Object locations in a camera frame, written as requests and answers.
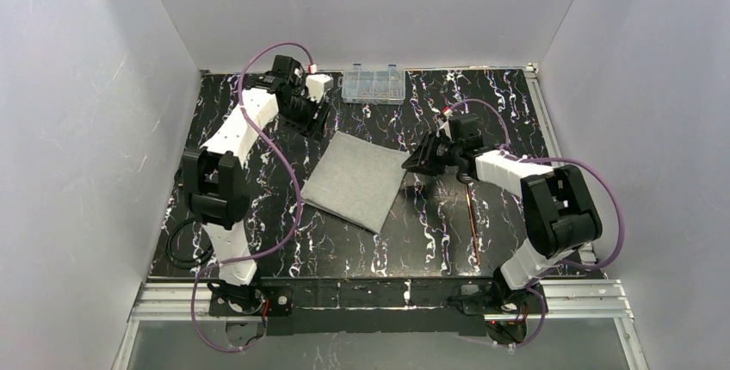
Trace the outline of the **grey cloth napkin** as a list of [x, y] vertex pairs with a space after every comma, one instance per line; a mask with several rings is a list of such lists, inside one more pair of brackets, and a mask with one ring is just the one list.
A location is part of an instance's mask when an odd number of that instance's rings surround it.
[[405, 176], [409, 157], [337, 132], [301, 190], [304, 202], [379, 234]]

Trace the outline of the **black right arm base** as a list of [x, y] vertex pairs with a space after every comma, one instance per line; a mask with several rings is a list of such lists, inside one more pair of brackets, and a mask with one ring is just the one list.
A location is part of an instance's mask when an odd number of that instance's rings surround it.
[[541, 284], [512, 290], [501, 278], [488, 277], [454, 287], [448, 303], [465, 315], [507, 314], [517, 318], [531, 311], [540, 313], [540, 298], [545, 298]]

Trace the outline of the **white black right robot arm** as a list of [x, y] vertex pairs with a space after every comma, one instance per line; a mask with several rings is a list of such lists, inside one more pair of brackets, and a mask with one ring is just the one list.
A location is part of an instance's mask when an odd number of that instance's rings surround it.
[[602, 236], [602, 221], [577, 166], [529, 163], [490, 148], [474, 118], [451, 117], [438, 130], [428, 131], [401, 167], [424, 176], [441, 176], [453, 167], [462, 183], [490, 183], [520, 199], [527, 237], [492, 279], [504, 293], [523, 290]]

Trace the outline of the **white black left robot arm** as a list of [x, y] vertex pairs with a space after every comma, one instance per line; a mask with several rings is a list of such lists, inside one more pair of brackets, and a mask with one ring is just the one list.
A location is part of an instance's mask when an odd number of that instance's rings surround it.
[[273, 144], [263, 133], [273, 120], [304, 137], [322, 139], [331, 109], [325, 94], [333, 86], [333, 78], [313, 65], [277, 55], [269, 71], [238, 77], [237, 110], [201, 147], [183, 153], [185, 204], [211, 240], [225, 283], [248, 286], [257, 271], [244, 231], [250, 208], [244, 164], [251, 148], [258, 140]]

